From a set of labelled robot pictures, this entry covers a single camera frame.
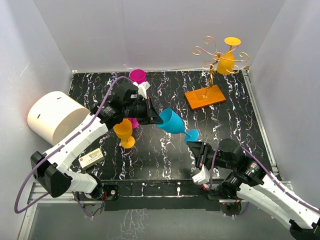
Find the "pink wine glass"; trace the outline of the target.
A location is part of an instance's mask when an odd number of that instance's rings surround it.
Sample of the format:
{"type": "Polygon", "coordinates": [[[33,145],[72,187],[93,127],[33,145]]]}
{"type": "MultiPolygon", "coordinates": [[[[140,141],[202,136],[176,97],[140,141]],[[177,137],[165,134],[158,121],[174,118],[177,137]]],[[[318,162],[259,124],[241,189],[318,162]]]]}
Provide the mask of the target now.
{"type": "Polygon", "coordinates": [[[129,74],[129,78],[137,83],[141,84],[146,81],[146,72],[143,69],[134,69],[132,72],[129,74]]]}
{"type": "Polygon", "coordinates": [[[140,125],[137,118],[128,118],[128,120],[131,122],[133,129],[136,129],[140,125]]]}

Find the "yellow wine glass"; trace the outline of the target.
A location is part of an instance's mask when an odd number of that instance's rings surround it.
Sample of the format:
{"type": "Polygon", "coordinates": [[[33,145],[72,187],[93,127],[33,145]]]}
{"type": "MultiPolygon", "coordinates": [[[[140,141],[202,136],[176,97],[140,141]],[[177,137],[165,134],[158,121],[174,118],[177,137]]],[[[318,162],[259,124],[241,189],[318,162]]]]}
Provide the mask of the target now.
{"type": "Polygon", "coordinates": [[[124,118],[121,123],[116,124],[113,130],[120,139],[120,145],[125,149],[130,149],[135,145],[135,139],[132,136],[133,127],[130,120],[124,118]]]}
{"type": "Polygon", "coordinates": [[[216,70],[222,75],[236,74],[239,72],[239,67],[235,64],[233,51],[241,44],[241,40],[230,36],[226,37],[224,42],[229,46],[229,49],[220,56],[216,70]]]}

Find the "blue wine glass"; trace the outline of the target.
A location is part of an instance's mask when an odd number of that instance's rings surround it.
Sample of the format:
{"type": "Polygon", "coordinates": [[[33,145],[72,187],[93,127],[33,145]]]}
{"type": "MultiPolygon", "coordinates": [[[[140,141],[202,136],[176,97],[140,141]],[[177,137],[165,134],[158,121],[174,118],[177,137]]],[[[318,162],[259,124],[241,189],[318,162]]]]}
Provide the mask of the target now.
{"type": "Polygon", "coordinates": [[[197,129],[186,130],[184,121],[175,113],[172,109],[167,108],[160,113],[160,118],[163,123],[157,126],[170,134],[184,134],[184,142],[196,142],[199,138],[199,132],[197,129]]]}

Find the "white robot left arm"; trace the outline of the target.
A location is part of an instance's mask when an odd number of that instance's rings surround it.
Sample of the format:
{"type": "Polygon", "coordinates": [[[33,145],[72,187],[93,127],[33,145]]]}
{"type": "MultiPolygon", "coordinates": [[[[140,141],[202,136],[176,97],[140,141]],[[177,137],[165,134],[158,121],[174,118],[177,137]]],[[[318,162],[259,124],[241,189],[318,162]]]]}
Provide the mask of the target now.
{"type": "Polygon", "coordinates": [[[157,125],[170,134],[185,134],[185,143],[199,138],[196,129],[186,131],[183,120],[171,109],[158,113],[142,84],[123,82],[87,109],[68,95],[53,91],[40,98],[27,116],[28,126],[51,148],[36,151],[30,161],[34,178],[57,198],[66,192],[82,192],[97,200],[103,195],[100,181],[87,173],[69,171],[70,165],[99,137],[111,130],[129,135],[131,119],[140,125],[157,125]]]}

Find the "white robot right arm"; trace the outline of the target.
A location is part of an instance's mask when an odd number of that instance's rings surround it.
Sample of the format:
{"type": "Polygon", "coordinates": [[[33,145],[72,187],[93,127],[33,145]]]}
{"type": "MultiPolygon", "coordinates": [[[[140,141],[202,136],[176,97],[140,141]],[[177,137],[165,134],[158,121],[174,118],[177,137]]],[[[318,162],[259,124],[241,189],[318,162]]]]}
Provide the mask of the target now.
{"type": "Polygon", "coordinates": [[[222,140],[216,150],[202,143],[200,150],[199,167],[206,171],[204,178],[210,186],[214,167],[231,170],[216,188],[221,195],[252,203],[287,227],[296,240],[320,238],[319,208],[297,196],[235,140],[222,140]]]}

